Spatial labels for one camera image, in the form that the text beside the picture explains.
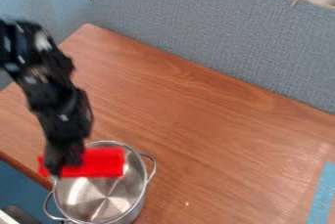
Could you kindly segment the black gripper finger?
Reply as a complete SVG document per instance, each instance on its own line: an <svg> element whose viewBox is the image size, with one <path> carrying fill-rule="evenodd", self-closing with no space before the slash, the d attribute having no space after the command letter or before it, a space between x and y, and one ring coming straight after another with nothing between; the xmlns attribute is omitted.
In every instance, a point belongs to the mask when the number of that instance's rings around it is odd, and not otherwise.
<svg viewBox="0 0 335 224"><path fill-rule="evenodd" d="M84 144L73 143L64 154L64 162L69 166L80 166L83 164Z"/></svg>
<svg viewBox="0 0 335 224"><path fill-rule="evenodd" d="M43 164L52 176L61 177L63 167L68 164L68 150L47 143L44 147Z"/></svg>

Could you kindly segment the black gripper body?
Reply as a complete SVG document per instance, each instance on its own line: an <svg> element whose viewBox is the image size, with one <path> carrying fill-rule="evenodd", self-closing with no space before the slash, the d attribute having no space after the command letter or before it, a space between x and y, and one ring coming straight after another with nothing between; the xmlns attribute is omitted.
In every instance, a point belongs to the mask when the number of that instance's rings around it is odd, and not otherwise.
<svg viewBox="0 0 335 224"><path fill-rule="evenodd" d="M41 126L47 145L63 151L83 144L92 112L85 91L76 86L30 85L28 107Z"/></svg>

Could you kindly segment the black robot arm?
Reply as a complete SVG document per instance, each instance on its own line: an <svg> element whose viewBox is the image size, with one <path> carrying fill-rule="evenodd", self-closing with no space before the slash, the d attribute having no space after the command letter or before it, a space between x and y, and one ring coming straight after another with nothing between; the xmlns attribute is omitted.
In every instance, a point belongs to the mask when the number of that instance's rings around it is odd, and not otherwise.
<svg viewBox="0 0 335 224"><path fill-rule="evenodd" d="M0 69L24 92L45 139L43 164L59 177L64 166L84 162L92 111L87 93L72 81L72 59L39 23L0 19Z"/></svg>

